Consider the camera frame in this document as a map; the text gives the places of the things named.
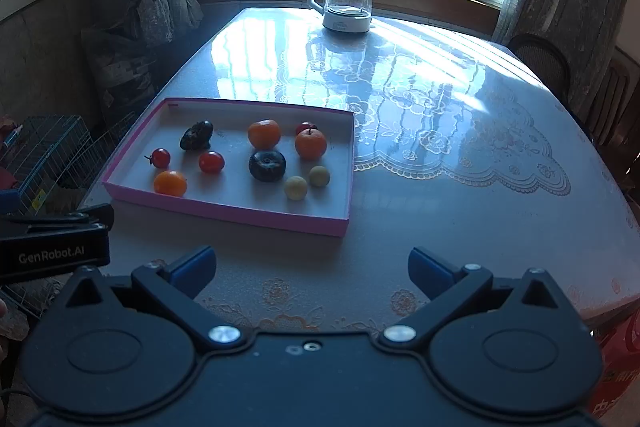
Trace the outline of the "small orange tomato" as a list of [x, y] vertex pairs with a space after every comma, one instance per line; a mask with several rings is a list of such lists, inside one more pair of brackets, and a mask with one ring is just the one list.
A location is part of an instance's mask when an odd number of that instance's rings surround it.
[[162, 171], [153, 180], [153, 190], [157, 194], [182, 197], [187, 189], [186, 177], [179, 171]]

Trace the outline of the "red cherry tomato oval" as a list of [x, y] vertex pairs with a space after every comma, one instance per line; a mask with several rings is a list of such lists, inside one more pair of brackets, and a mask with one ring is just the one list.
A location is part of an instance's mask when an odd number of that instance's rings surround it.
[[224, 156], [215, 152], [214, 150], [208, 150], [201, 153], [198, 158], [198, 167], [201, 172], [208, 174], [218, 174], [224, 169]]

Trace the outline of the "red cherry tomato with calyx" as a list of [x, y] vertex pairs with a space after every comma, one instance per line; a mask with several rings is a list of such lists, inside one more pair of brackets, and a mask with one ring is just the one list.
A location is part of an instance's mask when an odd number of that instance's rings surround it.
[[171, 156], [168, 150], [161, 147], [153, 150], [150, 155], [145, 155], [144, 158], [156, 169], [166, 169], [170, 165], [171, 161]]

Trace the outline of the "dark wrinkled persimmon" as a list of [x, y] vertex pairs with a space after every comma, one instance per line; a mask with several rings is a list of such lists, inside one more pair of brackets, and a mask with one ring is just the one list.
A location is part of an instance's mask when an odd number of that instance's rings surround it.
[[192, 124], [180, 140], [181, 150], [208, 150], [210, 139], [214, 133], [214, 125], [209, 120], [201, 120]]

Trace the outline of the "pale yellow longan fruit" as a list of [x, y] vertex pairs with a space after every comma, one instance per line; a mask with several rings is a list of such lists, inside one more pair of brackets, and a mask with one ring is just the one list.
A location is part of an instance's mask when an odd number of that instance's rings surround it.
[[289, 200], [299, 202], [308, 192], [308, 183], [302, 176], [290, 176], [283, 185], [284, 193]]

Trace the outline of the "green-brown longan fruit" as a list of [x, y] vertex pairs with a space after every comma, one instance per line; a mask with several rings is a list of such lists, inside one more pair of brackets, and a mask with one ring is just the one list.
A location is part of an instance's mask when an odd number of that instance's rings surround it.
[[329, 169], [317, 165], [309, 170], [309, 183], [314, 187], [326, 187], [331, 181]]

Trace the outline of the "orange tangerine with stem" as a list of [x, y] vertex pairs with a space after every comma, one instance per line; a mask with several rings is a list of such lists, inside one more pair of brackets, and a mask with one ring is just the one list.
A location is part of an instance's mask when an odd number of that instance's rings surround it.
[[328, 141], [318, 129], [308, 128], [296, 135], [295, 150], [303, 160], [318, 160], [327, 148]]

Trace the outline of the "pink rimmed white tray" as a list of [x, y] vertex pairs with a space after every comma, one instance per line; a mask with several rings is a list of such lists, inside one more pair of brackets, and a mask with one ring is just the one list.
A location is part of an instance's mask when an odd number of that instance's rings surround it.
[[[299, 202], [288, 199], [282, 182], [258, 181], [248, 163], [254, 148], [247, 138], [253, 122], [273, 119], [281, 129], [276, 149], [286, 160], [285, 176], [306, 178], [312, 162], [295, 150], [295, 128], [316, 124], [328, 140], [320, 165], [329, 170], [325, 187], [309, 187]], [[218, 173], [198, 167], [198, 153], [186, 152], [180, 139], [186, 129], [208, 120], [214, 126], [212, 150], [224, 158]], [[164, 98], [134, 125], [102, 176], [111, 198], [131, 204], [186, 213], [243, 225], [342, 237], [349, 224], [355, 159], [355, 116], [347, 110], [274, 102]], [[186, 178], [181, 196], [154, 191], [160, 173], [149, 155], [167, 150], [169, 167]]]

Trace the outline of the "dark chair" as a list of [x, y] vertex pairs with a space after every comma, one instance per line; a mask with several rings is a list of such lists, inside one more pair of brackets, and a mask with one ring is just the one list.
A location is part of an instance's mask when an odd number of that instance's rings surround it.
[[570, 92], [570, 65], [550, 41], [532, 35], [513, 37], [508, 49], [518, 57], [564, 106]]

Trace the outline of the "dark bag by wall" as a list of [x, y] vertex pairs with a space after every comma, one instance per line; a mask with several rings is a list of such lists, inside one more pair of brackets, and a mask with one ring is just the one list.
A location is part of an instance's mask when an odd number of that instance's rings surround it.
[[132, 38], [123, 24], [84, 28], [80, 43], [105, 124], [111, 127], [130, 114], [139, 115], [156, 93], [154, 52]]

